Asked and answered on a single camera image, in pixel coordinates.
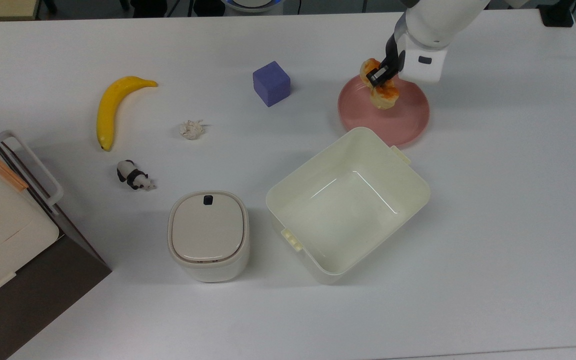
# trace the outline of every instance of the panda figurine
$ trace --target panda figurine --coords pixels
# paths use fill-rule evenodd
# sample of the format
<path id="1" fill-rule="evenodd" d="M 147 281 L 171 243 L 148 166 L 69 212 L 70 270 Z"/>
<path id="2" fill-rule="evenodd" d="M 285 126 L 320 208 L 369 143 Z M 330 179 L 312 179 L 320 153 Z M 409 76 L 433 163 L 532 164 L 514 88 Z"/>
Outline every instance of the panda figurine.
<path id="1" fill-rule="evenodd" d="M 151 191 L 157 189 L 157 186 L 153 184 L 153 180 L 148 178 L 148 174 L 139 170 L 132 160 L 119 161 L 117 164 L 117 176 L 122 183 L 126 182 L 134 190 L 144 189 L 145 191 Z"/>

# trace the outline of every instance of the black cable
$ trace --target black cable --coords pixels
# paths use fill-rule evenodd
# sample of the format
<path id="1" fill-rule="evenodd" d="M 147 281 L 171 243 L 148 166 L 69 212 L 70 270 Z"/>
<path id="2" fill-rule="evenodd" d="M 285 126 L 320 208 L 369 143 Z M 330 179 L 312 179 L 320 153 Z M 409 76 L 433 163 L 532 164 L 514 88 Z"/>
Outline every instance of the black cable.
<path id="1" fill-rule="evenodd" d="M 175 9 L 177 8 L 177 6 L 179 5 L 179 2 L 181 0 L 176 0 L 174 2 L 174 5 L 172 6 L 172 9 L 170 9 L 170 12 L 166 15 L 166 18 L 170 18 L 170 16 L 172 15 L 172 12 L 175 11 Z"/>

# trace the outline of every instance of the purple cube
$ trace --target purple cube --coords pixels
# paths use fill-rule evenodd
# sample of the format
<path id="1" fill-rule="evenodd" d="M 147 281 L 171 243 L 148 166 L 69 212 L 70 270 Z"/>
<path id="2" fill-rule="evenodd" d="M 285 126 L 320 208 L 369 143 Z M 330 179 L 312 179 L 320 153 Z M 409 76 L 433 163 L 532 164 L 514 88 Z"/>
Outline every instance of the purple cube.
<path id="1" fill-rule="evenodd" d="M 268 107 L 290 95 L 290 77 L 276 61 L 253 72 L 252 83 L 254 91 Z"/>

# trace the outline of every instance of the white container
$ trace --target white container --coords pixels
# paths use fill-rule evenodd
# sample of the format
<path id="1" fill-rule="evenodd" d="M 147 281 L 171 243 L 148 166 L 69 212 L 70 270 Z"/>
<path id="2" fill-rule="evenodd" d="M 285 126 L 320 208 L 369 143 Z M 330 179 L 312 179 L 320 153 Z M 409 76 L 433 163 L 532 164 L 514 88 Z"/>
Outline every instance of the white container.
<path id="1" fill-rule="evenodd" d="M 430 199 L 395 146 L 357 127 L 272 187 L 275 230 L 322 284 L 332 284 Z"/>
<path id="2" fill-rule="evenodd" d="M 199 191 L 180 198 L 170 211 L 168 250 L 195 280 L 228 281 L 249 260 L 249 215 L 226 191 Z"/>

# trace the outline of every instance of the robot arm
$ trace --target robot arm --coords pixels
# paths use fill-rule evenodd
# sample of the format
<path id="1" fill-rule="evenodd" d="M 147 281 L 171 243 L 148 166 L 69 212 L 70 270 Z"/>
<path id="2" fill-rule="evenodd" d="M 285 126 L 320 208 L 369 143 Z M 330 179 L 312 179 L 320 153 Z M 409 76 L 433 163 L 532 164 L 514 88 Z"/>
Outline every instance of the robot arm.
<path id="1" fill-rule="evenodd" d="M 439 82 L 448 45 L 484 10 L 489 0 L 401 0 L 407 10 L 386 43 L 386 57 L 368 73 L 373 86 L 399 74 L 414 83 Z M 528 0 L 506 0 L 520 7 Z"/>

